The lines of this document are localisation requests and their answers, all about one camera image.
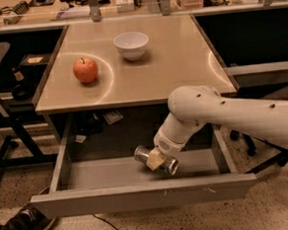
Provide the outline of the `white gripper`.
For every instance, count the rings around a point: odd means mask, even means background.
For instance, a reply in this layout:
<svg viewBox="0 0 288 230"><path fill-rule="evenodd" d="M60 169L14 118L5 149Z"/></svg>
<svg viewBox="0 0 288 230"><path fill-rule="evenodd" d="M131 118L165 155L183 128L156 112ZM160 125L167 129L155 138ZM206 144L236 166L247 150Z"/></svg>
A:
<svg viewBox="0 0 288 230"><path fill-rule="evenodd" d="M184 145L171 141L162 132L158 132L154 136L154 149L149 154L146 165L152 171L157 170L163 163L167 156L174 157L175 154L179 153Z"/></svg>

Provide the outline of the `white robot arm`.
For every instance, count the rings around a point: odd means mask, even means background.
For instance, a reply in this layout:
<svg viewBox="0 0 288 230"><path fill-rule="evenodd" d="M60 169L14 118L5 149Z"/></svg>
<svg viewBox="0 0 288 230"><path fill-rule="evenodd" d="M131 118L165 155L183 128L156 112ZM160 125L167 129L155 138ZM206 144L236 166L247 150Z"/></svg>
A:
<svg viewBox="0 0 288 230"><path fill-rule="evenodd" d="M224 98L214 87L185 86L168 98L170 113L154 138L146 165L158 169L205 124L220 124L288 149L288 101Z"/></svg>

